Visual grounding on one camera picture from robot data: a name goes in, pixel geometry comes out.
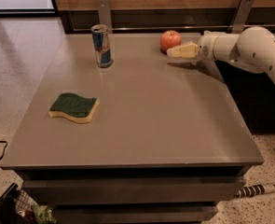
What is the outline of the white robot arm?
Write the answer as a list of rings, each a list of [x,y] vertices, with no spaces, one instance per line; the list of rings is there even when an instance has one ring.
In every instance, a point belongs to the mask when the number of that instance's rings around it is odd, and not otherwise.
[[[199,40],[167,50],[172,58],[222,61],[251,73],[265,73],[275,85],[275,35],[263,27],[240,34],[205,31]]]

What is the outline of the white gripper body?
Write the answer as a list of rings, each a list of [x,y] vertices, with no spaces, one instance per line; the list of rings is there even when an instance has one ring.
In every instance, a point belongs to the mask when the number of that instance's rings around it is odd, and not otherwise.
[[[224,59],[224,49],[217,43],[217,40],[223,36],[223,32],[205,31],[199,38],[199,56],[203,60],[221,60]]]

